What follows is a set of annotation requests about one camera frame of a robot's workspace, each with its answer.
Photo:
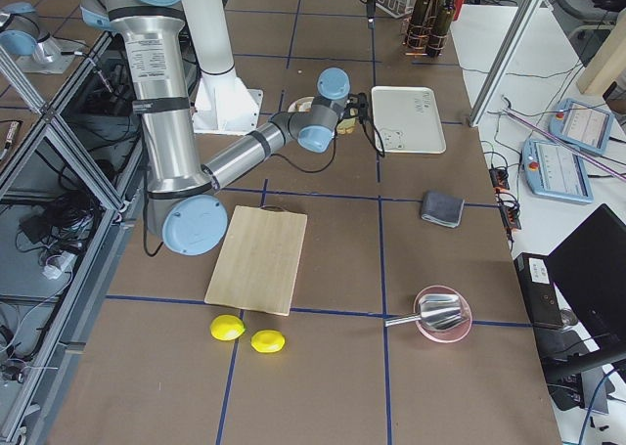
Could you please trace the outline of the bread slice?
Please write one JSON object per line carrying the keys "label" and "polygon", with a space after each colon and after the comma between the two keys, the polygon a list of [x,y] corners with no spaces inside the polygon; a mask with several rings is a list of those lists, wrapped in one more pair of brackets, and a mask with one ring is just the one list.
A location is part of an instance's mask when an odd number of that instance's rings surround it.
{"label": "bread slice", "polygon": [[355,117],[343,119],[336,126],[336,133],[338,135],[352,134],[358,125],[358,119]]}

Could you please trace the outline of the wooden cutting board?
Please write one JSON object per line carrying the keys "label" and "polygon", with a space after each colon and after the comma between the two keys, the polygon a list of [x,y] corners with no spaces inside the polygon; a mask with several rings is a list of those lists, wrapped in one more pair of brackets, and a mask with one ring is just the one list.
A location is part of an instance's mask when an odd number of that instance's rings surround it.
{"label": "wooden cutting board", "polygon": [[204,302],[289,315],[306,224],[305,214],[237,206]]}

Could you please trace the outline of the near blue teach pendant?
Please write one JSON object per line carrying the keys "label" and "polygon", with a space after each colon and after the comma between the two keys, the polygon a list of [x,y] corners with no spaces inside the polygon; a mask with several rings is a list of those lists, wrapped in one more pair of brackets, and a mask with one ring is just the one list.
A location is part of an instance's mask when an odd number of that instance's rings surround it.
{"label": "near blue teach pendant", "polygon": [[526,140],[522,148],[522,170],[535,196],[578,204],[594,200],[582,158],[561,145]]}

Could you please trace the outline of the far blue teach pendant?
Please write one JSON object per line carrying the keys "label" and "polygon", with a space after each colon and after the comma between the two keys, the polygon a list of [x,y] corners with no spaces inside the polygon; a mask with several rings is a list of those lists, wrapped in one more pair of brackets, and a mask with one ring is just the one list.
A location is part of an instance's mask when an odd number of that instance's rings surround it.
{"label": "far blue teach pendant", "polygon": [[613,120],[610,111],[568,98],[557,106],[549,123],[549,131],[585,152],[602,156]]}

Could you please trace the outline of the aluminium frame post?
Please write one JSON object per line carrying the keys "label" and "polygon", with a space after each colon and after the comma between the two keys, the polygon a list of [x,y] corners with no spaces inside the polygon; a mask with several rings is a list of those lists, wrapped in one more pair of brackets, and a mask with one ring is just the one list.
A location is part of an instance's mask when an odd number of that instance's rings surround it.
{"label": "aluminium frame post", "polygon": [[527,30],[535,11],[543,0],[522,0],[483,82],[469,116],[469,126],[477,127],[503,80],[514,53]]}

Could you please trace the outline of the black laptop monitor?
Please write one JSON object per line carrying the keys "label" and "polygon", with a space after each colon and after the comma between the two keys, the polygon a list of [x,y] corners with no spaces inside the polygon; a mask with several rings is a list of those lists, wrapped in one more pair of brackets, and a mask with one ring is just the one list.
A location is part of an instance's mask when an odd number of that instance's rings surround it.
{"label": "black laptop monitor", "polygon": [[546,364],[546,381],[625,359],[625,223],[603,203],[547,258],[549,275],[600,348]]}

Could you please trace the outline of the whole yellow lemon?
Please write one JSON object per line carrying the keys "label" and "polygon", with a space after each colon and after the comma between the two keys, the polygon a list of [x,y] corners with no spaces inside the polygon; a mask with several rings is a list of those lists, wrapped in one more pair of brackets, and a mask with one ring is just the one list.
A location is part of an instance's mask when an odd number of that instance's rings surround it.
{"label": "whole yellow lemon", "polygon": [[242,319],[237,316],[223,314],[215,317],[210,325],[209,332],[217,340],[231,341],[238,339],[246,331]]}

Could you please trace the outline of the pink bowl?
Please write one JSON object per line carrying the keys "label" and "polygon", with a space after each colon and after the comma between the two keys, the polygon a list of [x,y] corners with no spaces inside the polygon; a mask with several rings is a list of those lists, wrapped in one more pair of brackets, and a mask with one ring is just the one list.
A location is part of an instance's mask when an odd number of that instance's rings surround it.
{"label": "pink bowl", "polygon": [[445,286],[429,286],[422,289],[414,298],[413,301],[413,309],[417,312],[420,308],[420,300],[427,294],[454,294],[457,295],[460,299],[461,303],[461,313],[464,316],[464,320],[458,326],[444,331],[444,332],[436,332],[430,330],[426,325],[424,325],[421,321],[415,322],[417,329],[420,333],[435,342],[439,343],[454,343],[464,339],[470,332],[472,327],[473,316],[470,310],[470,306],[466,299],[456,290],[445,287]]}

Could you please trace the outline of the yellow lemon half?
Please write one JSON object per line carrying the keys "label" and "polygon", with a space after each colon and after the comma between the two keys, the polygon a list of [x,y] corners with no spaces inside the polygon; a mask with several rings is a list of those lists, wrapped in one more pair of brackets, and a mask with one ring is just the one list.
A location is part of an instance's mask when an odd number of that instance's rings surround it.
{"label": "yellow lemon half", "polygon": [[285,336],[276,330],[258,331],[250,339],[251,347],[258,353],[277,353],[285,344]]}

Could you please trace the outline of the dark wine bottle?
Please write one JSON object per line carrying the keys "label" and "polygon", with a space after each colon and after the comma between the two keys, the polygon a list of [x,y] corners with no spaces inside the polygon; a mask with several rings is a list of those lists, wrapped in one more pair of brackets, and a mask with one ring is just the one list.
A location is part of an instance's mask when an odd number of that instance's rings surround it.
{"label": "dark wine bottle", "polygon": [[456,14],[457,0],[442,0],[438,6],[435,21],[429,34],[425,53],[431,57],[441,54],[452,20]]}
{"label": "dark wine bottle", "polygon": [[431,0],[416,0],[409,20],[405,44],[408,49],[418,52],[422,46],[423,31],[427,20]]}

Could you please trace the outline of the folded grey cloth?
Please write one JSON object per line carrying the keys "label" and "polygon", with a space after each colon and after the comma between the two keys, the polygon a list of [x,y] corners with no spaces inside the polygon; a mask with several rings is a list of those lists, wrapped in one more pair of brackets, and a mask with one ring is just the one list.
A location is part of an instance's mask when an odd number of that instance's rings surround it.
{"label": "folded grey cloth", "polygon": [[430,190],[424,195],[420,216],[424,221],[456,228],[461,223],[464,207],[464,199]]}

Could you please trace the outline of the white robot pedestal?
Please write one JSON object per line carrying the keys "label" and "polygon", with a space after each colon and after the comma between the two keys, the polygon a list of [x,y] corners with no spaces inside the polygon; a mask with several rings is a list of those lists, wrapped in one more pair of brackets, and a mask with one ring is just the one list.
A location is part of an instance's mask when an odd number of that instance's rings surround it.
{"label": "white robot pedestal", "polygon": [[257,125],[260,90],[239,78],[222,0],[182,0],[201,80],[192,115],[198,133],[244,135]]}

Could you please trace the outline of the white round plate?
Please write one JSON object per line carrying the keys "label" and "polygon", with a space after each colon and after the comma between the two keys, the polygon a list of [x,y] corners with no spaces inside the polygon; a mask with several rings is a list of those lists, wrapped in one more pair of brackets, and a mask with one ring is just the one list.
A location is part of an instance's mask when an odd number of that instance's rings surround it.
{"label": "white round plate", "polygon": [[293,101],[288,107],[288,114],[290,115],[308,115],[310,113],[314,97],[307,96],[299,98]]}

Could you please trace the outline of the blue teach pendant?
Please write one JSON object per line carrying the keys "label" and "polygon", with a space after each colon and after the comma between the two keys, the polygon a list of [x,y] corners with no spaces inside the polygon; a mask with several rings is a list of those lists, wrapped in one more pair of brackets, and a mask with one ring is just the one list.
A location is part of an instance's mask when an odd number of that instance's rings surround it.
{"label": "blue teach pendant", "polygon": [[578,204],[594,200],[582,158],[561,145],[526,140],[522,148],[522,170],[535,196]]}
{"label": "blue teach pendant", "polygon": [[568,98],[557,106],[549,123],[549,131],[585,152],[602,156],[613,120],[610,111]]}

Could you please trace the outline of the black computer box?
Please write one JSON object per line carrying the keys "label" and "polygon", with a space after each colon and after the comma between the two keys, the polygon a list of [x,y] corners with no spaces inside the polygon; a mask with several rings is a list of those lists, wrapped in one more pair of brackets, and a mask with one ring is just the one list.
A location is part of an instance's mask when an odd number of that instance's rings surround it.
{"label": "black computer box", "polygon": [[534,327],[559,330],[563,327],[555,285],[545,257],[521,253],[514,260],[526,312]]}

